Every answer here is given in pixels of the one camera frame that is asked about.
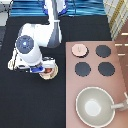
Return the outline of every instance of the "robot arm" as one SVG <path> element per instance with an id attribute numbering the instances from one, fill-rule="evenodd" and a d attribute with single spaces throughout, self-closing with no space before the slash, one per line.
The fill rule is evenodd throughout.
<path id="1" fill-rule="evenodd" d="M 39 46 L 56 48 L 62 40 L 59 27 L 57 3 L 55 0 L 45 0 L 48 7 L 49 25 L 23 25 L 15 42 L 12 59 L 8 63 L 10 70 L 20 69 L 30 73 L 42 73 L 45 68 L 54 68 L 55 60 L 42 57 Z"/>

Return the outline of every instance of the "floor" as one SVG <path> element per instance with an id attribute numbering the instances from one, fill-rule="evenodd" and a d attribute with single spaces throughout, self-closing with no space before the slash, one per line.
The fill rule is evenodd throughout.
<path id="1" fill-rule="evenodd" d="M 67 15 L 74 15 L 73 0 L 68 2 Z M 74 0 L 76 15 L 106 15 L 103 0 Z M 44 0 L 14 0 L 11 16 L 45 16 L 42 10 Z"/>

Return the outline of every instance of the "black table surface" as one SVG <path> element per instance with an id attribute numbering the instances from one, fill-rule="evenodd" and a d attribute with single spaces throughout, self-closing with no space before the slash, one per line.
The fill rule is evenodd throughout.
<path id="1" fill-rule="evenodd" d="M 25 23 L 45 24 L 47 21 L 47 16 L 7 20 L 0 51 L 0 128 L 66 128 L 65 43 L 111 41 L 107 16 L 61 17 L 61 45 L 55 49 L 40 47 L 43 56 L 56 59 L 58 75 L 46 81 L 39 74 L 10 71 L 7 64 L 19 29 Z"/>

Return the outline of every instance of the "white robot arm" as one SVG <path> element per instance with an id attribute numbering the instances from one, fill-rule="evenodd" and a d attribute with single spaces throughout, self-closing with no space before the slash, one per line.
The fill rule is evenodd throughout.
<path id="1" fill-rule="evenodd" d="M 46 68 L 55 67 L 55 59 L 42 57 L 39 49 L 39 46 L 56 48 L 62 40 L 57 2 L 56 0 L 45 0 L 45 3 L 48 8 L 50 24 L 26 23 L 21 27 L 15 42 L 12 59 L 8 62 L 10 70 L 19 69 L 30 73 L 43 73 Z"/>

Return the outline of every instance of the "pink tabletop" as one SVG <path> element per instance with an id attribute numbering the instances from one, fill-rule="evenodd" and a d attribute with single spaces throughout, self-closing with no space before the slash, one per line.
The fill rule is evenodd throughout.
<path id="1" fill-rule="evenodd" d="M 78 58 L 72 53 L 75 44 L 83 44 L 89 49 L 85 58 Z M 107 45 L 111 48 L 111 55 L 101 58 L 96 54 L 96 47 Z M 80 77 L 75 73 L 75 65 L 79 62 L 86 62 L 91 67 L 88 76 Z M 103 76 L 98 71 L 101 62 L 110 62 L 115 67 L 112 76 Z M 125 99 L 126 87 L 117 55 L 114 41 L 80 41 L 66 43 L 66 128 L 90 128 L 78 117 L 75 110 L 75 101 L 79 92 L 86 87 L 100 87 L 107 91 L 115 103 Z M 128 110 L 120 112 L 116 110 L 113 121 L 105 128 L 128 128 Z"/>

